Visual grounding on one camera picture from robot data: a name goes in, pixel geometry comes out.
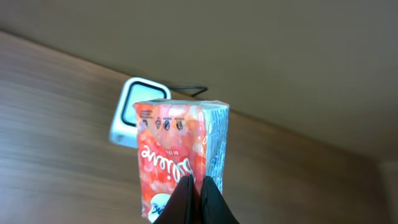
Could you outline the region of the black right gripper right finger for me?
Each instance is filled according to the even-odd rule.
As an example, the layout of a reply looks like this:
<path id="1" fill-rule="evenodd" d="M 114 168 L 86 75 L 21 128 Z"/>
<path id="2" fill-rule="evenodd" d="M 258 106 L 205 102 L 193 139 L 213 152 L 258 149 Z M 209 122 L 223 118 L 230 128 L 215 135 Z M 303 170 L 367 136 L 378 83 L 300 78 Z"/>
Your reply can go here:
<path id="1" fill-rule="evenodd" d="M 239 224 L 209 176 L 204 178 L 201 189 L 201 213 L 203 224 Z"/>

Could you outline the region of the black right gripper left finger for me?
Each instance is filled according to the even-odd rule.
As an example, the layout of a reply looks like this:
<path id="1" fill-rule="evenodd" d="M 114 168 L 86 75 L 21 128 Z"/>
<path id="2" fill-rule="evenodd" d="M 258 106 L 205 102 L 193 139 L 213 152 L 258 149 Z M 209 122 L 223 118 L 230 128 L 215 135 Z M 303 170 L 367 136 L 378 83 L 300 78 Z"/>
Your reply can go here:
<path id="1" fill-rule="evenodd" d="M 191 224 L 194 215 L 193 176 L 183 176 L 154 224 Z"/>

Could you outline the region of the red white candy pack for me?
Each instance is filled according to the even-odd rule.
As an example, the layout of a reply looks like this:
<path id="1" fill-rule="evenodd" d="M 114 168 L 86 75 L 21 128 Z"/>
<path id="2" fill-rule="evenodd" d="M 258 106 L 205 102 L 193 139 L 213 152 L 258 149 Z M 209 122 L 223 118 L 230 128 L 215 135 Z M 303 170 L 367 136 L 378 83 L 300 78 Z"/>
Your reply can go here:
<path id="1" fill-rule="evenodd" d="M 229 104 L 157 99 L 134 109 L 143 217 L 154 223 L 184 176 L 196 193 L 206 176 L 223 189 Z"/>

